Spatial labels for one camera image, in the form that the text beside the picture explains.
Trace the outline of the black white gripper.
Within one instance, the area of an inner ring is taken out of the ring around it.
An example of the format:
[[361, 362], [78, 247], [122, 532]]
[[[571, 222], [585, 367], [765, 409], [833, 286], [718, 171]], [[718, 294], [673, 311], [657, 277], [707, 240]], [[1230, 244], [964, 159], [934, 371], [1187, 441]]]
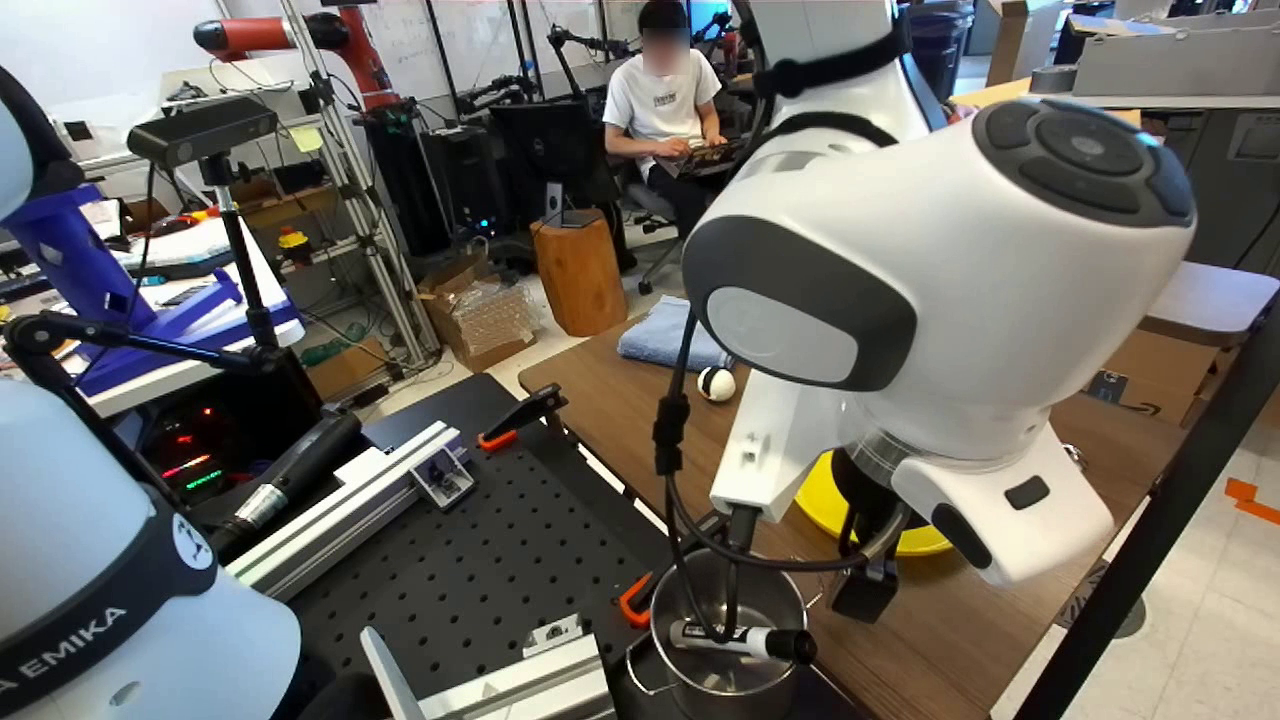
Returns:
[[819, 453], [846, 453], [878, 487], [941, 526], [990, 585], [1046, 575], [1113, 532], [1108, 505], [1049, 416], [1011, 449], [964, 456], [912, 437], [882, 393], [765, 371], [748, 376], [707, 499], [780, 521]]

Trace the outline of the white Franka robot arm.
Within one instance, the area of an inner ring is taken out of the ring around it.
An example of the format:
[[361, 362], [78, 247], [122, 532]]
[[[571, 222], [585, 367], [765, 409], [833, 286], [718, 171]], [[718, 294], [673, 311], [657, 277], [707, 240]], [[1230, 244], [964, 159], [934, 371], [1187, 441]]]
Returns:
[[[778, 515], [840, 453], [990, 585], [1113, 532], [1054, 427], [1176, 277], [1197, 191], [1148, 133], [1073, 101], [929, 123], [889, 0], [761, 0], [780, 109], [690, 237], [698, 325], [748, 371], [712, 479]], [[298, 612], [236, 578], [84, 394], [4, 388], [4, 720], [257, 720]]]

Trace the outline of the blue white robot base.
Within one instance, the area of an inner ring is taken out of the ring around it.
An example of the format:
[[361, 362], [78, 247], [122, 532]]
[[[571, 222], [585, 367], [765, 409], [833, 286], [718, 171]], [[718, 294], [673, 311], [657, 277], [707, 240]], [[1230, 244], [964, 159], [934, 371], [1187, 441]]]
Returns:
[[181, 346], [252, 352], [250, 293], [225, 221], [195, 221], [130, 253], [110, 247], [96, 214], [110, 195], [93, 185], [31, 195], [4, 228], [66, 294], [73, 318], [130, 331], [140, 342], [84, 338], [69, 367], [93, 399], [172, 367]]

